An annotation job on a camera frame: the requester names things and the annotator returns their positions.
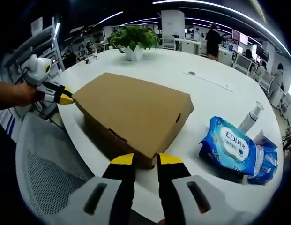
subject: potted plant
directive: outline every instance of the potted plant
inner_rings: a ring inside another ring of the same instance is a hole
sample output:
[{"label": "potted plant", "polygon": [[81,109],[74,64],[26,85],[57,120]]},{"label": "potted plant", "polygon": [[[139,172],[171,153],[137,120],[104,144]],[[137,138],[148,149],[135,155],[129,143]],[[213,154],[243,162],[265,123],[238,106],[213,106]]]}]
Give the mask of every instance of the potted plant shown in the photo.
[{"label": "potted plant", "polygon": [[156,48],[158,36],[151,28],[125,26],[108,37],[109,44],[126,54],[127,60],[136,61],[142,58],[143,49]]}]

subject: box lid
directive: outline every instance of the box lid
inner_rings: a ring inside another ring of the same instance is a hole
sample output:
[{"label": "box lid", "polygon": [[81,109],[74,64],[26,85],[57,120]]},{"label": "box lid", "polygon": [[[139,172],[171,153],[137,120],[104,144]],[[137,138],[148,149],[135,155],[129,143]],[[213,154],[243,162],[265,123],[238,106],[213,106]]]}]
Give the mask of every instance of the box lid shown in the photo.
[{"label": "box lid", "polygon": [[190,95],[127,76],[104,73],[73,98],[92,118],[152,158]]}]

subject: human arm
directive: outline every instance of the human arm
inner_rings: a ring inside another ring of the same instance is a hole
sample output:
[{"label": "human arm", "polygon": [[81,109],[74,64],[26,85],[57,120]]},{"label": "human arm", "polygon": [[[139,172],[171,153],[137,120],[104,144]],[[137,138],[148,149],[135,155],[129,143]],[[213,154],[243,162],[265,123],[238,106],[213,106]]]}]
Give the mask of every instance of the human arm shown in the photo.
[{"label": "human arm", "polygon": [[23,82],[13,85],[0,81],[0,110],[14,106],[27,106],[42,99],[42,93],[36,87]]}]

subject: cardboard box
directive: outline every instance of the cardboard box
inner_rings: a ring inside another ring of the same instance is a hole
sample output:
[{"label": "cardboard box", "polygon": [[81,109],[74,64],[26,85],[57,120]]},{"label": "cardboard box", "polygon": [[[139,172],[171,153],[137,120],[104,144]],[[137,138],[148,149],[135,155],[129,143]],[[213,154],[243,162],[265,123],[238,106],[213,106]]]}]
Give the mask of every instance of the cardboard box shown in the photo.
[{"label": "cardboard box", "polygon": [[166,151],[193,111],[189,94],[109,73],[73,98],[92,124],[92,135],[100,135],[117,155],[135,153],[143,168],[155,164],[156,153]]}]

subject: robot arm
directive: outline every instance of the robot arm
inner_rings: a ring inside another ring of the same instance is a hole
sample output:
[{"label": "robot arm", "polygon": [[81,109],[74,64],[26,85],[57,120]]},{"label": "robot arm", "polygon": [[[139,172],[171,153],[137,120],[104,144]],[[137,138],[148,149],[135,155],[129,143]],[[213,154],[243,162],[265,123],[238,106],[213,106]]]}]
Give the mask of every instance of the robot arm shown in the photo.
[{"label": "robot arm", "polygon": [[45,94],[44,101],[61,105],[73,103],[69,88],[59,85],[49,77],[52,61],[47,58],[37,58],[32,55],[27,61],[28,71],[24,75],[27,83],[36,86],[37,91]]}]

